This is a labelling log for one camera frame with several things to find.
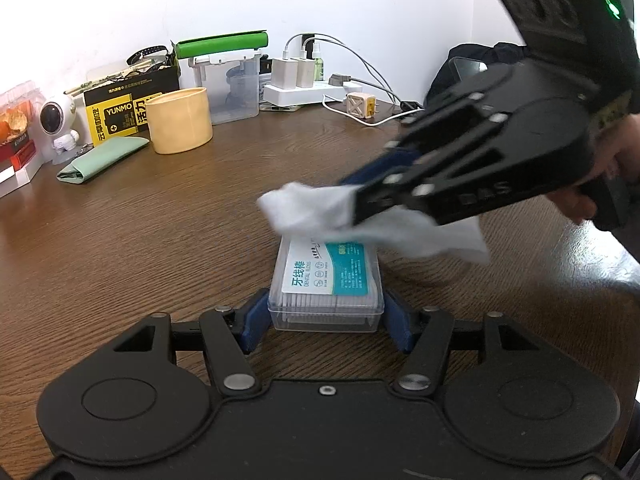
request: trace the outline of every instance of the black bag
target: black bag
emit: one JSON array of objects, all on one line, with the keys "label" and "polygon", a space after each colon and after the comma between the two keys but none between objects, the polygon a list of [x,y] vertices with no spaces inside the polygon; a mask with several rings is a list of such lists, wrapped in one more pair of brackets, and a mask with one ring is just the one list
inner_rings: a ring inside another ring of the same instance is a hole
[{"label": "black bag", "polygon": [[529,47],[517,46],[513,43],[496,43],[494,47],[478,45],[473,43],[462,44],[449,50],[447,62],[442,66],[438,75],[431,84],[431,89],[424,99],[427,102],[447,90],[456,83],[455,76],[449,66],[449,60],[454,57],[466,57],[482,61],[485,65],[494,63],[514,64],[523,60],[529,55]]}]

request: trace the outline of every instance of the yellow container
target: yellow container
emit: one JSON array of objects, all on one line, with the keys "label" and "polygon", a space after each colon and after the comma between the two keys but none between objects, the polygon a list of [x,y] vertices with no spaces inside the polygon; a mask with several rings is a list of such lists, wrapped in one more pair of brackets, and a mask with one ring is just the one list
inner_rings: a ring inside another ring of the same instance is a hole
[{"label": "yellow container", "polygon": [[187,88],[149,99],[146,120],[154,150],[162,155],[192,150],[213,137],[206,88]]}]

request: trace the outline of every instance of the blue gripper pad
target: blue gripper pad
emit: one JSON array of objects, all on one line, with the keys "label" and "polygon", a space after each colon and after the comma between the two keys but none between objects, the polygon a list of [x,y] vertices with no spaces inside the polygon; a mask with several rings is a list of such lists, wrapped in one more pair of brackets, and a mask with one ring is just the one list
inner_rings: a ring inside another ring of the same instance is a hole
[{"label": "blue gripper pad", "polygon": [[411,166],[421,156],[422,154],[417,150],[407,150],[404,148],[391,150],[389,153],[379,156],[366,166],[363,166],[359,170],[351,173],[349,176],[346,176],[338,182],[338,185],[366,184],[393,168],[398,168],[399,166]]},{"label": "blue gripper pad", "polygon": [[268,301],[269,290],[267,289],[244,317],[244,330],[240,335],[239,345],[242,351],[247,354],[256,349],[262,336],[271,326]]},{"label": "blue gripper pad", "polygon": [[413,309],[406,309],[400,301],[396,301],[393,295],[385,292],[385,310],[382,313],[382,324],[396,343],[396,348],[404,354],[414,349],[415,343],[420,337],[419,333],[412,330],[415,314]]}]

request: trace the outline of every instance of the black and yellow box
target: black and yellow box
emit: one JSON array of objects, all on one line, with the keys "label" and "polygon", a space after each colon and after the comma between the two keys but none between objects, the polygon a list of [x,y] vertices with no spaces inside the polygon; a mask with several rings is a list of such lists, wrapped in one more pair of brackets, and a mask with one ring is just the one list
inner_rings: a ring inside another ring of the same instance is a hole
[{"label": "black and yellow box", "polygon": [[170,66],[85,92],[84,104],[94,146],[111,137],[147,131],[146,102],[179,89],[178,69]]}]

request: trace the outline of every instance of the green indicator light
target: green indicator light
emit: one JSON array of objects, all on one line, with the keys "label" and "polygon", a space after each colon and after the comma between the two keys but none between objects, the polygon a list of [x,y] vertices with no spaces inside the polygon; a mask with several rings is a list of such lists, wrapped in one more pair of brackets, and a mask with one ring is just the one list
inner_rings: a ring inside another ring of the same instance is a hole
[{"label": "green indicator light", "polygon": [[609,7],[609,10],[611,11],[611,13],[614,15],[614,17],[616,19],[620,19],[620,9],[617,8],[611,0],[605,0],[607,3],[607,7]]}]

